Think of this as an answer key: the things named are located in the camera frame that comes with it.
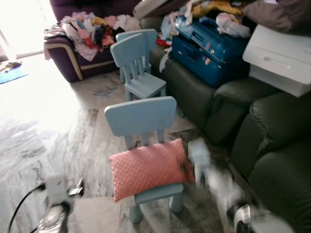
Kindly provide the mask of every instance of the chair backrest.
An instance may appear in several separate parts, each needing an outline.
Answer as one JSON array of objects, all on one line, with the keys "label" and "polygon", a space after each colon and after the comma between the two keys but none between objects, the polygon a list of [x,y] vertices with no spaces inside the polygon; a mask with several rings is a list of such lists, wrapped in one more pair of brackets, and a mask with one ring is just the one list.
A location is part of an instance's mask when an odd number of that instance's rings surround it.
[{"label": "chair backrest", "polygon": [[145,55],[145,66],[149,64],[149,54],[156,47],[157,32],[155,29],[143,29],[130,32],[119,33],[116,35],[117,42],[128,38],[129,36],[142,33],[146,36],[146,55]]},{"label": "chair backrest", "polygon": [[130,74],[138,79],[138,73],[145,74],[142,57],[146,54],[146,36],[142,33],[129,36],[128,38],[113,44],[110,47],[112,57],[120,69],[123,69],[125,82],[131,83]]},{"label": "chair backrest", "polygon": [[134,148],[132,135],[140,134],[141,144],[149,145],[149,132],[156,132],[158,143],[164,142],[164,129],[173,125],[176,100],[171,96],[135,100],[105,108],[112,133],[124,136],[128,150]]}]

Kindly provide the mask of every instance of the child chair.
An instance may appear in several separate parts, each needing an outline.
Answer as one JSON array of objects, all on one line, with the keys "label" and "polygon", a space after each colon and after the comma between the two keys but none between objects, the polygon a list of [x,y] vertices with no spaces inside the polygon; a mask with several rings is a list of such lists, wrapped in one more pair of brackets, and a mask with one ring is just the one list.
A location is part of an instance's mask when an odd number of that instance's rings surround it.
[{"label": "child chair", "polygon": [[[146,54],[142,59],[142,63],[145,69],[145,72],[151,74],[151,64],[149,63],[149,55],[150,52],[156,47],[156,37],[157,37],[157,32],[155,29],[143,29],[143,30],[136,30],[136,31],[130,31],[130,32],[124,32],[124,33],[119,33],[116,36],[117,42],[122,41],[129,36],[135,35],[137,33],[142,33],[146,36]],[[124,80],[124,73],[120,69],[120,82],[125,83]]]},{"label": "child chair", "polygon": [[117,67],[124,72],[127,101],[132,100],[132,94],[141,99],[153,97],[158,93],[166,96],[166,82],[144,70],[142,57],[146,55],[146,43],[146,36],[137,33],[110,47]]},{"label": "child chair", "polygon": [[[140,134],[142,146],[149,145],[151,131],[156,132],[158,143],[164,143],[164,129],[172,126],[175,118],[176,100],[173,97],[158,97],[115,104],[105,108],[105,116],[112,133],[124,136],[128,150],[134,148],[132,135]],[[129,207],[129,219],[137,223],[142,219],[140,204],[171,197],[170,209],[182,210],[182,183],[174,183],[149,189],[135,195],[135,206]]]}]

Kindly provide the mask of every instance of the power cord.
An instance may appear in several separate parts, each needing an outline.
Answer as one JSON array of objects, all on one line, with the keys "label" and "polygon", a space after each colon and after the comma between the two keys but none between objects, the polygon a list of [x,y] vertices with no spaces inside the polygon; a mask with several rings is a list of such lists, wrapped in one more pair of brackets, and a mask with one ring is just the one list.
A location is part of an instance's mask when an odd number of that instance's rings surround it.
[{"label": "power cord", "polygon": [[[34,191],[36,191],[36,190],[40,190],[40,191],[45,190],[45,183],[40,184],[40,185],[37,186],[36,188],[30,190],[30,191],[23,197],[23,199],[20,201],[20,203],[19,203],[18,206],[16,207],[16,210],[15,210],[14,213],[13,213],[13,216],[12,216],[11,221],[10,221],[10,223],[9,223],[9,227],[8,227],[8,232],[7,232],[7,233],[11,233],[11,227],[12,227],[13,220],[14,220],[14,218],[15,218],[15,216],[16,216],[16,214],[17,214],[19,208],[20,208],[20,206],[22,205],[22,203],[26,200],[26,198],[27,198],[30,194],[32,194],[32,193],[33,193]],[[37,230],[37,228],[33,229],[30,233],[34,233],[36,230]]]}]

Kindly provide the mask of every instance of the white box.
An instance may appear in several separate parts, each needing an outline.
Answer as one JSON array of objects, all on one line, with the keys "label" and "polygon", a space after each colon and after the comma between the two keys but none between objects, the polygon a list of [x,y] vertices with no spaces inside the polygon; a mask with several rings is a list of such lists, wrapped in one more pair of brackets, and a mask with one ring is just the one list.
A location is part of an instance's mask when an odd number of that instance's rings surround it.
[{"label": "white box", "polygon": [[311,90],[311,38],[278,33],[258,25],[243,60],[250,76],[300,97]]}]

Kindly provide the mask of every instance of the pink pillow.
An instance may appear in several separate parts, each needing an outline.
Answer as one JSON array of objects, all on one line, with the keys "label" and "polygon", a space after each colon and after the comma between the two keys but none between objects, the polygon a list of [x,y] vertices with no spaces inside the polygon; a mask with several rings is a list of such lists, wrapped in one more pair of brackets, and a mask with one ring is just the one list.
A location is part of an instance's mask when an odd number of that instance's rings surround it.
[{"label": "pink pillow", "polygon": [[114,154],[109,160],[115,202],[154,187],[195,180],[181,138]]}]

